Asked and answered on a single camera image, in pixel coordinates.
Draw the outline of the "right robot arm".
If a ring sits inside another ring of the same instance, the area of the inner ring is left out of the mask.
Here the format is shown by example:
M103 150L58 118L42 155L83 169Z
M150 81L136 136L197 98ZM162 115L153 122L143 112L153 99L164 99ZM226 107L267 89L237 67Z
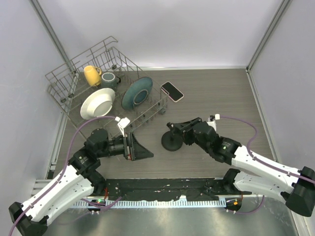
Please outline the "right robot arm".
M209 121L195 118L182 123L167 123L169 131L163 140L176 151L182 144L198 145L210 157L232 168L224 176L222 188L227 194L252 192L284 203L291 211L310 217L315 207L315 172L309 167L297 169L261 156L249 145L220 136L216 121L220 115L210 116Z

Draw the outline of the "black phone with pink case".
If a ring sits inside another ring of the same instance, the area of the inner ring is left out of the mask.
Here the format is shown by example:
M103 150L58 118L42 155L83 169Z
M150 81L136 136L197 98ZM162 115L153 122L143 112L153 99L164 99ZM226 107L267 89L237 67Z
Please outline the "black phone with pink case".
M184 94L171 82L165 82L160 86L161 90L168 95L173 102L179 102L184 98Z

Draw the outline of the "black phone stand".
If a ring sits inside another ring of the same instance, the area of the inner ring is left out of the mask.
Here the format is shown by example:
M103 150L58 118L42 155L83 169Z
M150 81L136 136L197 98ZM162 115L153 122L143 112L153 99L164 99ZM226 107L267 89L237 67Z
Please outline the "black phone stand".
M167 151L177 151L182 147L183 140L182 137L171 137L169 130L162 135L161 144Z

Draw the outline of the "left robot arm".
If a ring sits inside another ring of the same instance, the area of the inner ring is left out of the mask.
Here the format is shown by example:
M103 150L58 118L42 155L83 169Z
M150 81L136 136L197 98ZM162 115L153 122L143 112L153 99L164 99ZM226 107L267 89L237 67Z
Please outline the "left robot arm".
M23 236L41 236L76 201L100 196L106 188L106 179L97 171L100 159L115 155L131 161L154 156L133 133L110 140L105 129L94 130L53 180L27 201L9 207L13 228Z

